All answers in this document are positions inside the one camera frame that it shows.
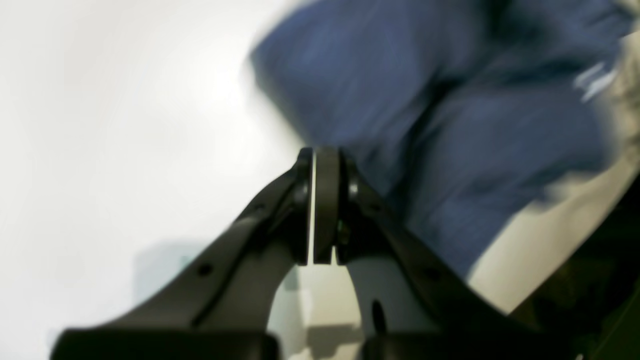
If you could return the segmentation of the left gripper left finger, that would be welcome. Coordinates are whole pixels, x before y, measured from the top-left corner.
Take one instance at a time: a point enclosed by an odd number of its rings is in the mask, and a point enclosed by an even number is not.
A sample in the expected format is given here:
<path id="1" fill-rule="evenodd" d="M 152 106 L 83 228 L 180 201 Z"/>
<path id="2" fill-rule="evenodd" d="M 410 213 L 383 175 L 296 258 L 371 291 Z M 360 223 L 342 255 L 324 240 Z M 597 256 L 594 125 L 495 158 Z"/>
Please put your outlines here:
<path id="1" fill-rule="evenodd" d="M 302 149 L 168 285 L 103 325 L 65 330 L 51 358 L 277 360 L 275 294 L 293 267 L 331 263 L 340 178 L 337 149 Z"/>

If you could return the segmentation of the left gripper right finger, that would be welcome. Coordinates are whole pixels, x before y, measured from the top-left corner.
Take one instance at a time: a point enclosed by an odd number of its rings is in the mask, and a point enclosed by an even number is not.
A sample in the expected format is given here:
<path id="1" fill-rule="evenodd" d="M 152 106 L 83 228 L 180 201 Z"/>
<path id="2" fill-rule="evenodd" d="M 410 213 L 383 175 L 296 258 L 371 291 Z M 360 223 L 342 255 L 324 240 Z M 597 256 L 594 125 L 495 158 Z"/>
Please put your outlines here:
<path id="1" fill-rule="evenodd" d="M 336 257 L 349 272 L 361 360 L 573 360 L 567 335 L 511 319 L 478 296 L 402 224 L 339 156 Z"/>

